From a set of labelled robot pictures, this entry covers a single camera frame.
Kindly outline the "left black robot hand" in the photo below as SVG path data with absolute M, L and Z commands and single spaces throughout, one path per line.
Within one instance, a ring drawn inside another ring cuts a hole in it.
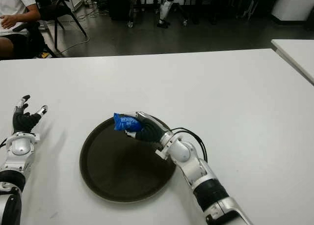
M 12 117 L 13 133 L 30 133 L 31 130 L 38 124 L 43 115 L 45 115 L 48 111 L 48 106 L 43 105 L 36 113 L 30 114 L 29 112 L 25 112 L 25 109 L 28 107 L 26 102 L 29 99 L 30 95 L 23 96 L 14 108 Z

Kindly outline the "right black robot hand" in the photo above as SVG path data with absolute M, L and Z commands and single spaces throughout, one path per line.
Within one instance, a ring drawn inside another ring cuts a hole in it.
M 140 141 L 160 143 L 163 136 L 166 133 L 171 132 L 167 126 L 145 112 L 131 112 L 126 113 L 125 116 L 136 119 L 142 126 L 142 129 L 137 132 L 125 130 L 128 137 Z

